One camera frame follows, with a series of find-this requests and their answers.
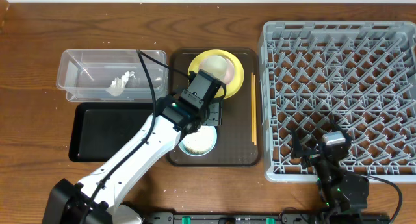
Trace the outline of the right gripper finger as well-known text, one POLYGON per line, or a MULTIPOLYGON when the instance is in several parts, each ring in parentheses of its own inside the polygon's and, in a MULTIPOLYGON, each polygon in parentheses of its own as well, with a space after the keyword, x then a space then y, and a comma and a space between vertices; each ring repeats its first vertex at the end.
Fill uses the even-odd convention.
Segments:
POLYGON ((300 139, 294 129, 291 129, 291 138, 292 138, 292 145, 291 145, 291 158, 302 158, 304 155, 304 151, 302 149, 302 144, 300 143, 300 139))
POLYGON ((348 134, 348 131, 340 127, 335 121, 334 117, 330 117, 331 132, 340 132, 347 142, 352 141, 352 137, 348 134))

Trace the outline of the white tissue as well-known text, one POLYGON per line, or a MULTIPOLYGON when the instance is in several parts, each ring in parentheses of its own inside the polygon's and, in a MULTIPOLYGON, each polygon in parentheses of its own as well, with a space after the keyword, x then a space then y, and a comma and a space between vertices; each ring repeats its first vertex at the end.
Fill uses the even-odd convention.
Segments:
POLYGON ((121 77, 116 77, 106 91, 114 97, 121 95, 131 77, 135 77, 135 72, 126 71, 121 77))

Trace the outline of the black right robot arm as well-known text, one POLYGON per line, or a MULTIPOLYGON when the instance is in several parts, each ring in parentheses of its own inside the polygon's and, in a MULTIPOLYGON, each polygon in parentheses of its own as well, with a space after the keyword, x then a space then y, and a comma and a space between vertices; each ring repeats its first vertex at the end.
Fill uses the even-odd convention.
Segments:
POLYGON ((351 136, 334 121, 331 132, 323 134, 314 148, 303 147, 300 135, 291 129, 291 158, 300 159, 304 169, 312 167, 317 185, 327 207, 310 215, 308 223, 363 223, 361 210, 367 208, 369 180, 344 171, 339 162, 352 145, 351 136))

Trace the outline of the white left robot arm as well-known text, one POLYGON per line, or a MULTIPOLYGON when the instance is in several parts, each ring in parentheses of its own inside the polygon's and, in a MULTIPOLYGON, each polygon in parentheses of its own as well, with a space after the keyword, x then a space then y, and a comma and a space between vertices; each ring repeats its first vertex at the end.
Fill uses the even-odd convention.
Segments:
POLYGON ((222 104, 213 92, 183 90, 153 103, 141 129, 106 163, 77 184, 66 179, 51 190, 43 223, 141 223, 122 204, 142 176, 186 135, 196 132, 222 104))

